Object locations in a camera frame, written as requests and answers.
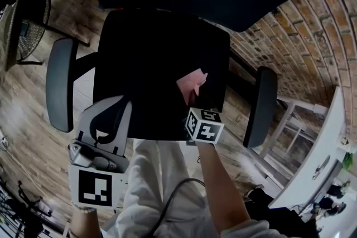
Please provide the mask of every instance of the white cable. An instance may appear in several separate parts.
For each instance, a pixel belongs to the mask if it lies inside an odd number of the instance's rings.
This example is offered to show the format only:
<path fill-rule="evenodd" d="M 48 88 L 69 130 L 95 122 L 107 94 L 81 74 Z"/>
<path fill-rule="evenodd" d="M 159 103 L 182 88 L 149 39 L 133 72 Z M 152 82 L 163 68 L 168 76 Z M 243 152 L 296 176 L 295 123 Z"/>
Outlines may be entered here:
<path fill-rule="evenodd" d="M 49 201 L 51 200 L 51 198 L 44 193 L 44 191 L 35 183 L 35 181 L 32 179 L 31 175 L 28 173 L 28 171 L 26 170 L 26 168 L 18 161 L 18 159 L 16 159 L 8 150 L 9 147 L 9 142 L 6 139 L 6 137 L 2 137 L 0 140 L 0 150 L 3 150 L 5 152 L 7 152 L 10 157 L 15 161 L 15 163 L 17 163 L 22 169 L 23 171 L 27 174 L 28 178 L 31 180 L 31 182 L 38 188 L 38 190 L 43 194 L 43 196 L 48 199 Z M 65 206 L 69 206 L 69 207 L 73 207 L 72 205 L 69 205 L 68 203 L 65 202 L 59 202 L 59 204 L 61 205 L 65 205 Z"/>

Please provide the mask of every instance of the pink paper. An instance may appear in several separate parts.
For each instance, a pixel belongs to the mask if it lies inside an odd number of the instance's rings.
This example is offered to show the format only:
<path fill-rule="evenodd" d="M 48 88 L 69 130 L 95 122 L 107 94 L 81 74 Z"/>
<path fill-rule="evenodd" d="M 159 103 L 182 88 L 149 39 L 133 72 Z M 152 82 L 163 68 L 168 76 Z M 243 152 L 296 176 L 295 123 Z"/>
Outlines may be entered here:
<path fill-rule="evenodd" d="M 176 81 L 187 106 L 189 105 L 192 92 L 195 92 L 195 94 L 199 96 L 200 86 L 206 82 L 207 75 L 208 74 L 204 74 L 201 69 L 197 69 Z"/>

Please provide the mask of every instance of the power cord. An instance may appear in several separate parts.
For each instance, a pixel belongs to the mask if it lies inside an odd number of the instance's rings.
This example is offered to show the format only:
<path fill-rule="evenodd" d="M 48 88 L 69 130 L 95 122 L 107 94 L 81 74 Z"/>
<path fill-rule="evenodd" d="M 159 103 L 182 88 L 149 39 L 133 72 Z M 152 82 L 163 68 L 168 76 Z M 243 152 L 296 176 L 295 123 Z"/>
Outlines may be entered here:
<path fill-rule="evenodd" d="M 154 237 L 155 231 L 158 229 L 158 227 L 160 226 L 162 220 L 165 218 L 166 212 L 167 212 L 167 210 L 168 210 L 168 207 L 170 206 L 171 201 L 173 200 L 173 198 L 174 198 L 174 196 L 176 195 L 176 193 L 177 193 L 177 191 L 179 190 L 179 188 L 180 188 L 184 183 L 186 183 L 186 182 L 197 182 L 197 183 L 199 183 L 199 184 L 205 186 L 205 183 L 202 182 L 202 181 L 200 181 L 200 180 L 197 179 L 197 178 L 185 178 L 185 179 L 183 179 L 181 182 L 179 182 L 179 183 L 177 184 L 177 186 L 175 187 L 175 189 L 172 191 L 172 193 L 171 193 L 169 199 L 167 200 L 166 205 L 165 205 L 165 207 L 163 208 L 163 211 L 161 212 L 160 218 L 159 218 L 158 221 L 156 222 L 155 226 L 150 230 L 150 232 L 144 236 L 144 238 L 152 238 L 152 237 Z"/>
<path fill-rule="evenodd" d="M 51 198 L 35 183 L 35 181 L 33 180 L 33 178 L 31 177 L 31 175 L 28 173 L 28 171 L 26 170 L 26 168 L 18 161 L 18 159 L 16 159 L 8 150 L 10 146 L 10 143 L 8 141 L 8 139 L 6 137 L 2 137 L 0 140 L 0 150 L 4 151 L 6 153 L 9 154 L 9 156 L 13 159 L 13 161 L 15 163 L 17 163 L 22 169 L 23 171 L 26 173 L 26 175 L 28 176 L 28 178 L 31 180 L 31 182 L 33 183 L 33 185 L 43 194 L 44 198 L 48 199 L 49 201 L 51 201 Z M 61 205 L 65 205 L 67 207 L 73 208 L 72 205 L 69 205 L 68 203 L 65 202 L 59 202 L 59 204 Z"/>

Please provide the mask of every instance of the bracelet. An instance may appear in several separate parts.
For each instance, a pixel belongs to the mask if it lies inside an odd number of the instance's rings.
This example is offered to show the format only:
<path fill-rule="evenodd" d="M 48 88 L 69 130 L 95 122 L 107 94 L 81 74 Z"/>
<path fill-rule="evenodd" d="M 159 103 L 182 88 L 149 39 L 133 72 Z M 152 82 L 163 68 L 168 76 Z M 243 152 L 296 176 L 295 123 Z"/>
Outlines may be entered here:
<path fill-rule="evenodd" d="M 72 205 L 76 210 L 82 213 L 91 213 L 97 210 L 96 208 L 92 208 L 92 207 L 79 207 L 78 205 L 74 204 L 73 201 L 72 201 Z"/>

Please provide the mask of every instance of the forearm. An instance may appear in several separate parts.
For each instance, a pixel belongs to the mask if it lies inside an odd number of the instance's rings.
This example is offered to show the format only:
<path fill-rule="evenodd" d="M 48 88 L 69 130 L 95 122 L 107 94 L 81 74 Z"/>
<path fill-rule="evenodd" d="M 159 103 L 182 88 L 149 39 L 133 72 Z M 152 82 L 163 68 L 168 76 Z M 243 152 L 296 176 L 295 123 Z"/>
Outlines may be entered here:
<path fill-rule="evenodd" d="M 77 238 L 100 238 L 97 212 L 82 213 L 75 209 L 70 230 Z"/>
<path fill-rule="evenodd" d="M 200 142 L 196 144 L 212 220 L 218 233 L 221 233 L 250 218 L 242 196 L 223 167 L 214 146 Z"/>

